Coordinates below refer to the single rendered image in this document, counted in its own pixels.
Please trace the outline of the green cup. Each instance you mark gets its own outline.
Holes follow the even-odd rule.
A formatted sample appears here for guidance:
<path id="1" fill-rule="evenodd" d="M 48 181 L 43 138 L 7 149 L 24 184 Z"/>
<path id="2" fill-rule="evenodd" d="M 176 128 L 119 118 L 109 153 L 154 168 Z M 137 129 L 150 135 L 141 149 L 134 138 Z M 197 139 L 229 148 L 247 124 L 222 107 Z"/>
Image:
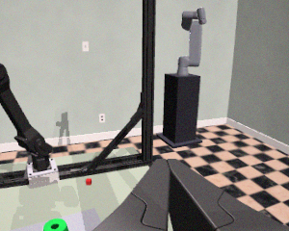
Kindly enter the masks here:
<path id="1" fill-rule="evenodd" d="M 55 218 L 45 223 L 43 231 L 68 231 L 68 228 L 63 219 Z"/>

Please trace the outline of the pale lavender flat mat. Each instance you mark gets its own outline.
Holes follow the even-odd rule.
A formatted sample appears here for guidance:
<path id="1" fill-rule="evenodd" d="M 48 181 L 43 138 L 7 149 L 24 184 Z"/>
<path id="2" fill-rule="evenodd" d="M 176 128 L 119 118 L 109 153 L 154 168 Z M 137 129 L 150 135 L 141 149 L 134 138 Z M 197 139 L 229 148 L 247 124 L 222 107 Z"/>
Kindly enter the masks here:
<path id="1" fill-rule="evenodd" d="M 68 231 L 92 231 L 101 220 L 94 208 L 76 214 L 61 217 L 66 222 Z M 17 228 L 10 231 L 43 231 L 47 221 Z"/>

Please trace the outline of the small red cube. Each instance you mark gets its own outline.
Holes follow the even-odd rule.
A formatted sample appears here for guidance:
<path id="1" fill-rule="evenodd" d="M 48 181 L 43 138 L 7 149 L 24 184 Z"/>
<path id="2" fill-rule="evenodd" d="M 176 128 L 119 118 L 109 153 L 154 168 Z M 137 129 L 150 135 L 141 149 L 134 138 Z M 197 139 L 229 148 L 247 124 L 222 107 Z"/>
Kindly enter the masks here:
<path id="1" fill-rule="evenodd" d="M 87 184 L 87 185 L 91 185 L 91 184 L 92 184 L 92 179 L 87 178 L 87 180 L 86 180 L 86 184 Z"/>

